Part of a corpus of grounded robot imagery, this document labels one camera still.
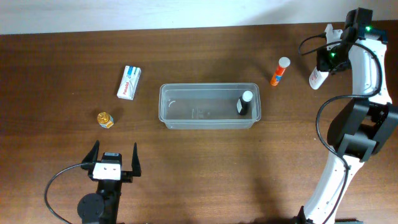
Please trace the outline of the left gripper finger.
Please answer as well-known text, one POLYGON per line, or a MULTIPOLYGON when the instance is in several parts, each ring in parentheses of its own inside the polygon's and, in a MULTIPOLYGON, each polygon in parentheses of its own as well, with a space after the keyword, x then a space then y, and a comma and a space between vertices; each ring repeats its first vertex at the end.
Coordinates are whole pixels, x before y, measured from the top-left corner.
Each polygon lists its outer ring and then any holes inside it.
POLYGON ((84 159, 81 162, 83 164, 81 166, 83 170, 91 170, 94 167, 95 163, 97 162, 99 147, 100 147, 100 142, 97 140, 93 148, 84 157, 84 159))
POLYGON ((138 153, 137 153, 137 143, 134 143, 133 152, 132 152, 132 176, 140 177, 142 175, 141 164, 139 161, 138 153))

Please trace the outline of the white spray bottle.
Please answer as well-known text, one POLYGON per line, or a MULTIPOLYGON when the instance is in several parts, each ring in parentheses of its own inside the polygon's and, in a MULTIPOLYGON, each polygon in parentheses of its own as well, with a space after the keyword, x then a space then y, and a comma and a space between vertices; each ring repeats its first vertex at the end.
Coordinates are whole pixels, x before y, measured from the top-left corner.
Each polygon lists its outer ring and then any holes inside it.
POLYGON ((323 82, 327 79, 329 72, 323 72, 315 67, 309 77, 309 84, 313 90, 317 90, 321 87, 323 82))

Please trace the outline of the dark bottle white cap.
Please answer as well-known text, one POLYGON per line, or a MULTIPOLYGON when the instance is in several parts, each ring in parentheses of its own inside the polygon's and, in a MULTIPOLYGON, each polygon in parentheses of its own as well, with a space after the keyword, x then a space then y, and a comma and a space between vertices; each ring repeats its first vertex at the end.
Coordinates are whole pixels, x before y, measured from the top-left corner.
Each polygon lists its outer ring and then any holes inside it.
POLYGON ((239 115, 244 116, 247 114, 249 104, 253 98, 253 92, 246 90, 238 99, 236 108, 239 115))

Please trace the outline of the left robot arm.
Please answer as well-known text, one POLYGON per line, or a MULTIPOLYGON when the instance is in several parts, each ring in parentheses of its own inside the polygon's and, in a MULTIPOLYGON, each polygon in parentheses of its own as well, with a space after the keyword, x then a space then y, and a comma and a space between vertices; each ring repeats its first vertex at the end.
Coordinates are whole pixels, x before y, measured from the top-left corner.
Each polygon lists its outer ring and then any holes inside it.
POLYGON ((134 177, 142 174, 137 155, 137 145, 132 151, 132 170, 122 170, 122 155, 105 152, 98 160, 100 142, 96 141, 92 150, 82 160, 81 168, 88 177, 97 182, 95 193, 85 195, 78 203, 77 212, 82 223, 116 224, 123 183, 131 183, 134 177))

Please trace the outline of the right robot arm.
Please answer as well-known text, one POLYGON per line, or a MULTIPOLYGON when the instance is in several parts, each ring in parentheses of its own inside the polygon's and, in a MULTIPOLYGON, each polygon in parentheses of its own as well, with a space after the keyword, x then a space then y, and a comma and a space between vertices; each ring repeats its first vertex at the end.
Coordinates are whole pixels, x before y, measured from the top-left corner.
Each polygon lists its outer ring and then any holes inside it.
POLYGON ((348 104, 331 122, 328 160, 319 183, 294 223, 335 223, 336 212, 349 183, 369 158, 377 154, 397 127, 397 107, 389 96, 384 68, 386 31, 371 25, 373 12, 357 8, 347 13, 344 29, 328 24, 314 51, 317 65, 309 84, 317 90, 328 75, 352 71, 348 104))

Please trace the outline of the clear plastic container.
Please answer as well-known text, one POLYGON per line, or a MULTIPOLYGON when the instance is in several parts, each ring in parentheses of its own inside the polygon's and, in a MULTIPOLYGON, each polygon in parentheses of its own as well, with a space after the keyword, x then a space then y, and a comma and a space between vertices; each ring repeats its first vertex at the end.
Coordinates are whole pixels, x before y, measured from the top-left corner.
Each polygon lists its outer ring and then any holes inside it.
POLYGON ((159 120, 169 129, 249 129, 260 119, 255 83, 168 83, 160 88, 159 120), (245 91, 253 98, 241 116, 237 103, 245 91))

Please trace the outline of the small gold-lidded balm jar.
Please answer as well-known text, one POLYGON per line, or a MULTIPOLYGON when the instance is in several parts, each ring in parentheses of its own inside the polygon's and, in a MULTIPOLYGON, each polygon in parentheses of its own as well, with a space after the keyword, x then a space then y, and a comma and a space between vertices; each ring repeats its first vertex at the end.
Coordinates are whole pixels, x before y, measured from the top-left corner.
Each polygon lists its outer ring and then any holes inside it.
POLYGON ((97 115, 97 122, 102 128, 110 128, 114 124, 113 117, 107 112, 100 112, 97 115))

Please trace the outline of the orange tube white cap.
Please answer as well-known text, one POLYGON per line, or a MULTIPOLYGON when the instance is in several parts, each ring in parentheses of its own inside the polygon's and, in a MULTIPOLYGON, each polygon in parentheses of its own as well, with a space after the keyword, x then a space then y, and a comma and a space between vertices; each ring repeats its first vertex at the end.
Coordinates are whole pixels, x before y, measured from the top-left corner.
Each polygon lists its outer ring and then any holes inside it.
POLYGON ((279 59, 278 66, 270 80, 270 84, 272 86, 277 86, 286 70, 286 68, 290 65, 290 59, 287 57, 281 57, 279 59))

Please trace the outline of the white Panadol box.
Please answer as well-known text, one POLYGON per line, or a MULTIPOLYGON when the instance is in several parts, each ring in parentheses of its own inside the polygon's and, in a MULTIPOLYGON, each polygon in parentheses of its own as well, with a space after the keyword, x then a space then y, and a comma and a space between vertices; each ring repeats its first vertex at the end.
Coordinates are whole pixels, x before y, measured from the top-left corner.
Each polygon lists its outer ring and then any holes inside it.
POLYGON ((140 75, 141 69, 139 67, 126 65, 116 96, 120 99, 133 100, 140 75))

